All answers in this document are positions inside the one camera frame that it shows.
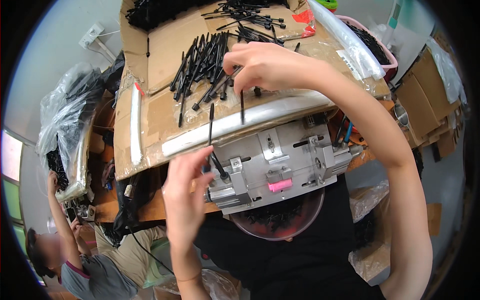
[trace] stacked cardboard boxes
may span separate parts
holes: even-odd
[[[398,103],[408,113],[411,148],[437,143],[444,157],[455,150],[463,127],[460,101],[449,103],[444,84],[428,48],[403,77],[396,91]]]

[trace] blue hose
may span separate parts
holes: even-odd
[[[352,121],[349,121],[347,133],[345,134],[345,138],[343,139],[343,141],[347,144],[350,141],[350,135],[352,134],[352,127],[353,127],[353,123]]]

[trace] electrical outlet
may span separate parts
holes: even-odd
[[[88,49],[88,46],[95,41],[96,36],[100,35],[105,29],[98,22],[93,24],[92,27],[87,31],[87,33],[82,37],[78,44],[84,49]]]

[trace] beige pants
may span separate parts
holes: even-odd
[[[158,228],[150,228],[135,233],[140,244],[150,251],[153,240],[167,236]],[[147,276],[150,257],[135,241],[131,234],[127,235],[122,245],[115,249],[102,233],[102,229],[95,225],[95,239],[98,253],[105,255],[113,261],[122,274],[130,278],[138,288],[142,288]]]

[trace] table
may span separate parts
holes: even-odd
[[[394,103],[393,101],[385,101],[379,100],[379,102],[385,107],[385,109],[390,110],[393,108]],[[329,123],[329,131],[330,135],[334,136],[336,134],[337,128]],[[352,133],[350,140],[357,144],[367,145],[365,141],[360,142],[359,138],[361,135],[359,133]],[[105,145],[105,150],[101,154],[101,160],[103,162],[108,162],[113,157],[113,147]],[[360,167],[361,165],[365,164],[368,161],[374,160],[375,155],[370,151],[369,148],[365,149],[362,154],[355,159],[353,159],[350,164],[348,165],[348,171],[351,171],[355,168]],[[97,222],[113,222],[115,216],[118,213],[118,202],[116,197],[116,190],[115,187],[111,191],[106,191],[99,184],[95,185],[95,182],[98,182],[96,178],[98,178],[98,170],[95,166],[89,166],[89,170],[92,173],[92,189],[95,192],[95,199],[94,204],[96,207],[96,221]],[[206,203],[205,204],[205,212],[215,212],[218,211],[219,208],[215,205],[215,203]],[[142,207],[139,211],[139,219],[140,221],[151,221],[151,220],[162,220],[165,219],[165,207],[163,204],[163,196],[161,190],[158,190],[152,201],[150,201],[147,205]]]

